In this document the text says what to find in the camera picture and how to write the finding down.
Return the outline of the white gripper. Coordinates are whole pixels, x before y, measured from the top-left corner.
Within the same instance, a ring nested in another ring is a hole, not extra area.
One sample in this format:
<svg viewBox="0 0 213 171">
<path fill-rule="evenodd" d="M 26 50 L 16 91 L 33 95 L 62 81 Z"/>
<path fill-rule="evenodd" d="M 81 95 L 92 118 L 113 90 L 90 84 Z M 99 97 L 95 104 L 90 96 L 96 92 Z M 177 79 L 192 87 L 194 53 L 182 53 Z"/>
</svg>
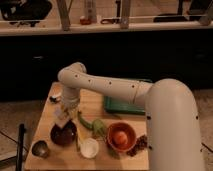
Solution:
<svg viewBox="0 0 213 171">
<path fill-rule="evenodd" d="M 55 116 L 60 119 L 60 120 L 65 120 L 65 119 L 74 119 L 77 116 L 78 113 L 78 108 L 68 108 L 65 107 L 64 105 L 60 105 L 55 109 Z"/>
</svg>

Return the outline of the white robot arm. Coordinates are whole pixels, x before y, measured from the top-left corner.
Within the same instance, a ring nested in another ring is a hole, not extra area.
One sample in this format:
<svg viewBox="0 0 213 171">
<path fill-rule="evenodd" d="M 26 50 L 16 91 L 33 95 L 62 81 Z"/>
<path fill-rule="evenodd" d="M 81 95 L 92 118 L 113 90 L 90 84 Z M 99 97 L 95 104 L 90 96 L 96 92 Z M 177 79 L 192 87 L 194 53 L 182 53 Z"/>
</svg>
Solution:
<svg viewBox="0 0 213 171">
<path fill-rule="evenodd" d="M 150 171 L 205 171 L 199 112 L 192 91 L 176 79 L 155 83 L 89 75 L 75 62 L 58 72 L 61 103 L 80 102 L 87 89 L 141 107 L 146 112 Z"/>
</svg>

